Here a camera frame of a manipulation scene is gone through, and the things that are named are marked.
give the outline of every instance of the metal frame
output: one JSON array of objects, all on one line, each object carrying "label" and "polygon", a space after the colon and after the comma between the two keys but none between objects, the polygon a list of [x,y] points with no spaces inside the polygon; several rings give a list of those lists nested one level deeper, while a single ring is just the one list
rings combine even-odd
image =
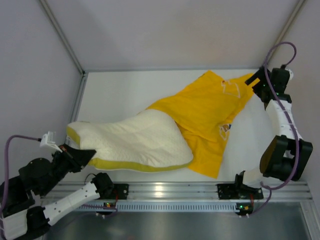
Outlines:
[{"label": "metal frame", "polygon": [[[72,46],[69,43],[69,40],[67,39],[64,31],[62,30],[60,24],[58,23],[55,14],[53,13],[53,11],[50,8],[50,5],[48,4],[47,0],[38,0],[43,12],[46,14],[46,16],[48,17],[49,22],[52,24],[55,32],[57,33],[57,35],[59,36],[63,46],[65,47],[66,51],[68,52],[68,54],[70,55],[74,65],[76,66],[76,68],[78,69],[78,71],[80,72],[81,75],[85,75],[86,72],[96,72],[96,71],[88,71],[85,70],[79,60],[77,55],[75,54]],[[277,36],[277,38],[274,41],[274,44],[278,44],[280,43],[284,37],[286,36],[287,32],[289,31],[289,29],[292,27],[292,25],[294,24],[297,16],[299,15],[299,13],[301,12],[303,6],[306,4],[307,0],[298,0],[296,5],[294,6],[291,14],[289,15],[288,19],[286,20],[282,30],[280,31],[279,35]],[[268,63],[272,60],[272,58],[274,57],[275,53],[277,50],[273,51],[270,54]]]},{"label": "metal frame", "polygon": [[[128,182],[127,200],[119,200],[119,212],[215,212],[236,213],[237,203],[249,203],[249,200],[220,200],[217,184],[226,182]],[[61,182],[45,198],[42,205],[47,205],[80,189],[84,182]],[[262,190],[264,199],[255,200],[262,204],[269,191]],[[76,211],[109,211],[101,209],[112,199],[95,200],[92,207],[80,207]],[[302,215],[312,240],[320,240],[320,218],[317,213],[308,184],[304,181],[291,182],[276,190],[270,200],[272,203],[300,203]]]},{"label": "metal frame", "polygon": [[82,97],[84,95],[87,79],[88,79],[88,73],[84,73],[84,75],[82,76],[79,82],[78,89],[74,98],[74,102],[72,104],[72,111],[68,120],[69,123],[76,121],[78,118],[79,109],[80,109]]},{"label": "metal frame", "polygon": [[[48,20],[52,24],[57,35],[59,36],[66,51],[70,55],[74,65],[82,75],[73,103],[72,113],[69,118],[69,121],[72,122],[77,119],[79,113],[79,108],[81,105],[88,73],[86,73],[84,71],[84,68],[81,66],[75,52],[73,51],[66,35],[62,31],[47,1],[38,0],[38,2],[44,13],[47,15]],[[290,27],[294,24],[295,19],[301,12],[306,2],[307,0],[297,1],[291,15],[287,19],[282,31],[279,33],[274,44],[277,44],[284,39],[285,35],[289,31]],[[271,54],[269,61],[273,58],[275,52],[276,51]],[[207,212],[209,210],[210,212],[234,212],[235,209],[233,208],[233,206],[236,202],[239,202],[238,200],[219,200],[216,186],[218,182],[132,182],[129,184],[130,190],[128,200],[119,201],[119,211],[125,212],[127,210],[134,210],[138,212],[161,212],[162,210],[173,210],[182,212]],[[63,182],[57,185],[56,188],[54,188],[53,191],[48,194],[45,199],[42,199],[42,204],[47,204],[51,201],[56,201],[57,199],[63,198],[71,192],[77,190],[82,185],[82,182]],[[266,198],[269,193],[263,190],[263,194]],[[199,208],[195,207],[193,209],[189,209],[190,205],[188,205],[188,203],[190,202],[192,203],[192,206],[197,205],[199,206]],[[320,219],[306,182],[293,182],[288,186],[282,188],[281,190],[274,191],[271,202],[299,202],[311,239],[320,239]]]},{"label": "metal frame", "polygon": [[74,63],[75,67],[78,69],[79,73],[83,76],[85,74],[84,68],[81,66],[73,48],[71,47],[64,31],[62,30],[61,26],[59,25],[53,11],[51,10],[47,0],[38,0],[43,12],[48,17],[49,22],[53,26],[56,34],[58,35],[59,39],[61,40],[65,50],[69,54]]},{"label": "metal frame", "polygon": [[301,209],[312,240],[320,240],[320,219],[313,201],[301,202]]}]

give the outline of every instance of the yellow shirt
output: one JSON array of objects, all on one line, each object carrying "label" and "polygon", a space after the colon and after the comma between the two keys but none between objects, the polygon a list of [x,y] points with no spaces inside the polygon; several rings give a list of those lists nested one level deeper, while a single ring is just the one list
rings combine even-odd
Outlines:
[{"label": "yellow shirt", "polygon": [[224,80],[207,71],[176,95],[148,107],[175,120],[193,153],[188,166],[191,170],[218,177],[232,121],[253,95],[252,88],[245,84],[251,76]]}]

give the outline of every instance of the purple cable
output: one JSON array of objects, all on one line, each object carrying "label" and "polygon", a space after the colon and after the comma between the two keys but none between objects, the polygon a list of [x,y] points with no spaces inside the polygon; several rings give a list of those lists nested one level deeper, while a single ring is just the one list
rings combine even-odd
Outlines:
[{"label": "purple cable", "polygon": [[269,190],[269,197],[266,199],[266,201],[257,209],[255,210],[253,213],[250,214],[250,216],[256,214],[257,212],[259,212],[263,207],[265,207],[267,205],[267,203],[270,201],[271,199],[271,195],[272,195],[272,190],[278,190],[278,189],[281,189],[283,188],[285,185],[287,185],[291,179],[294,177],[296,171],[297,171],[297,168],[298,168],[298,163],[299,163],[299,152],[300,152],[300,149],[299,149],[299,137],[298,137],[298,133],[294,127],[294,124],[293,124],[293,121],[292,119],[290,118],[288,112],[286,111],[286,108],[285,106],[281,103],[280,99],[278,98],[277,96],[277,93],[275,92],[272,84],[271,84],[271,81],[270,81],[270,78],[268,76],[268,58],[270,56],[270,54],[272,53],[272,51],[274,49],[276,49],[277,47],[279,47],[280,45],[290,45],[291,47],[293,47],[293,50],[294,50],[294,54],[292,56],[292,58],[290,59],[290,61],[285,64],[285,66],[287,66],[288,64],[290,64],[296,57],[297,55],[297,48],[296,46],[292,43],[292,42],[289,42],[289,41],[283,41],[283,42],[280,42],[276,45],[274,45],[268,52],[268,54],[266,55],[265,57],[265,60],[264,60],[264,74],[265,74],[265,77],[266,77],[266,81],[270,87],[270,90],[275,98],[275,100],[278,102],[279,106],[281,107],[281,109],[283,110],[284,114],[285,114],[285,117],[286,119],[288,120],[289,124],[290,124],[290,127],[291,127],[291,130],[293,132],[293,135],[294,135],[294,139],[295,139],[295,158],[294,158],[294,164],[293,164],[293,168],[292,168],[292,172],[290,173],[289,177],[282,183],[280,184],[279,186],[276,186],[276,187],[270,187],[268,185],[264,185],[264,183],[261,181],[260,184],[261,184],[261,187],[263,187],[264,189],[267,189]]},{"label": "purple cable", "polygon": [[4,189],[3,189],[3,198],[1,202],[0,207],[0,228],[1,228],[1,235],[4,237],[3,232],[3,223],[2,223],[2,211],[6,206],[7,199],[8,199],[8,190],[9,190],[9,145],[12,139],[14,138],[20,138],[20,139],[28,139],[28,140],[35,140],[39,141],[41,138],[35,138],[35,137],[29,137],[29,136],[23,136],[23,135],[13,135],[8,138],[8,140],[5,143],[4,148]]}]

